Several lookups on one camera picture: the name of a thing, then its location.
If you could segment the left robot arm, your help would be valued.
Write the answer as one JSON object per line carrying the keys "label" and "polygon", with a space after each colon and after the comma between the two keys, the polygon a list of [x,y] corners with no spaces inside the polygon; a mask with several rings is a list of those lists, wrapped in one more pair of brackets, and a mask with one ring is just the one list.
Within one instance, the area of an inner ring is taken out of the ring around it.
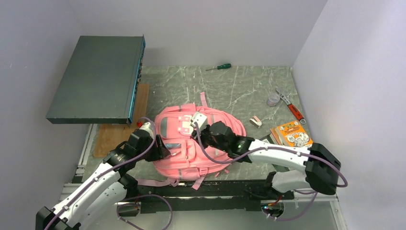
{"label": "left robot arm", "polygon": [[135,179],[128,171],[138,161],[156,161],[168,156],[152,122],[136,129],[127,141],[110,151],[95,172],[73,193],[53,208],[41,208],[35,217],[37,230],[85,230],[113,204],[132,201],[138,186],[161,187],[176,181]]}

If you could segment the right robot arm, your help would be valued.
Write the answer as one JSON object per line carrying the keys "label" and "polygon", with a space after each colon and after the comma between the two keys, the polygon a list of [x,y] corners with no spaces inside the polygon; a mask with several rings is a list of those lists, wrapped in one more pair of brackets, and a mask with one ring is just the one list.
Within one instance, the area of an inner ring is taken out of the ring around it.
{"label": "right robot arm", "polygon": [[219,164],[262,162],[290,168],[288,172],[271,172],[264,185],[270,199],[297,189],[313,189],[317,193],[335,195],[338,187],[348,186],[340,172],[340,161],[322,144],[310,147],[288,147],[235,134],[223,122],[212,125],[193,122],[192,138],[203,154]]}

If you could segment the pink student backpack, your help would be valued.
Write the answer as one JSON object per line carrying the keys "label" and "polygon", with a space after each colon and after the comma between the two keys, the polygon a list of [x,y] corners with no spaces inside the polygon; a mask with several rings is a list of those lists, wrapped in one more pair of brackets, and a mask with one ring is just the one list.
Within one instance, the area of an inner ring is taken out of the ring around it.
{"label": "pink student backpack", "polygon": [[193,181],[192,188],[198,190],[207,175],[219,174],[226,169],[228,165],[225,161],[230,160],[227,153],[207,147],[205,151],[208,155],[217,160],[217,162],[213,162],[204,155],[198,142],[191,138],[192,116],[199,112],[207,117],[210,125],[221,121],[237,135],[246,135],[246,130],[242,122],[231,114],[210,108],[204,92],[200,93],[200,98],[202,102],[200,106],[193,103],[170,106],[155,117],[156,132],[170,151],[170,155],[153,164],[156,170],[166,177],[166,180],[139,179],[139,185],[153,187],[172,185],[175,187],[181,180],[184,180]]}

